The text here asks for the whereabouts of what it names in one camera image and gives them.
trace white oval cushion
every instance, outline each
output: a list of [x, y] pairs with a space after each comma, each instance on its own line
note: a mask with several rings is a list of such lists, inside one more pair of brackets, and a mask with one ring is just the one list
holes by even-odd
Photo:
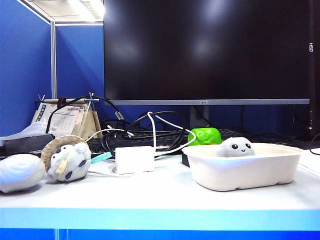
[[0, 161], [0, 191], [10, 193], [36, 185], [46, 174], [43, 161], [32, 154], [12, 155]]

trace straw hat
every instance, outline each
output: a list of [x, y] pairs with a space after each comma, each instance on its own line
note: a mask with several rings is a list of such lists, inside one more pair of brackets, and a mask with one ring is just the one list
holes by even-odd
[[56, 153], [58, 149], [60, 149], [63, 145], [75, 145], [78, 143], [85, 143], [87, 142], [82, 139], [79, 136], [76, 135], [66, 135], [66, 136], [60, 136], [55, 139], [53, 139], [51, 142], [49, 142], [42, 150], [41, 153], [41, 159], [44, 162], [45, 165], [45, 171], [48, 172], [50, 166], [51, 166], [51, 156]]

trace ceiling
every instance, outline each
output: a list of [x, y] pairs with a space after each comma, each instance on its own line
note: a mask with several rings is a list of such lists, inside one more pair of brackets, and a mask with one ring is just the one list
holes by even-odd
[[53, 22], [101, 22], [103, 0], [24, 0], [25, 4]]

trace black monitor screen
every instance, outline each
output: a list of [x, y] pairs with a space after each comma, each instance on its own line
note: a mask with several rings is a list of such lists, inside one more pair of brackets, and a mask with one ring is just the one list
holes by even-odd
[[310, 97], [308, 0], [104, 5], [105, 96], [111, 100]]

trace monitor logo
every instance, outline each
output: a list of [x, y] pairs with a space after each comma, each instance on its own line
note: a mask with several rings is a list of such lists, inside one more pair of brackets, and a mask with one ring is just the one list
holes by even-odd
[[312, 42], [309, 42], [309, 52], [314, 51], [314, 44]]

